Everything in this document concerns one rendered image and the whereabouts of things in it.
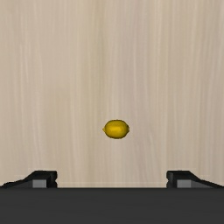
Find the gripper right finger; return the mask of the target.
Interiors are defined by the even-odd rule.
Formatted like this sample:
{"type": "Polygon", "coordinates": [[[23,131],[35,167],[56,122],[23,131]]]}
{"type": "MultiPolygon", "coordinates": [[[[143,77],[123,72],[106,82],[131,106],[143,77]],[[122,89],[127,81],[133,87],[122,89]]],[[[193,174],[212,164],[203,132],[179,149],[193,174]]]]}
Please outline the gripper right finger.
{"type": "Polygon", "coordinates": [[[222,188],[222,185],[200,179],[190,171],[168,171],[166,178],[167,188],[222,188]]]}

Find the yellow lemon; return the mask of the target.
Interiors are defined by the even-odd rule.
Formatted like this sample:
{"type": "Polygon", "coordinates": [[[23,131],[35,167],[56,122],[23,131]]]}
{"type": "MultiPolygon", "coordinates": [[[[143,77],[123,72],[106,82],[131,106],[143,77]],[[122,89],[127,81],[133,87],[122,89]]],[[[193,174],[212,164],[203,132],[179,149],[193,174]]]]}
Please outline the yellow lemon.
{"type": "Polygon", "coordinates": [[[122,139],[130,132],[130,127],[123,120],[111,120],[105,124],[102,130],[107,137],[122,139]]]}

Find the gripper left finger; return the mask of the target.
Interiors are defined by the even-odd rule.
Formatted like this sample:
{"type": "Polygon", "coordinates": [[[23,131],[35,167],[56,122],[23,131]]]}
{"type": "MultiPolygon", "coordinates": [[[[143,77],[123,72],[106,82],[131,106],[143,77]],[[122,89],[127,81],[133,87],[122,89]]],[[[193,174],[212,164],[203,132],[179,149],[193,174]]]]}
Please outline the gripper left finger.
{"type": "Polygon", "coordinates": [[[1,188],[57,188],[56,171],[34,171],[24,179],[7,182],[1,188]]]}

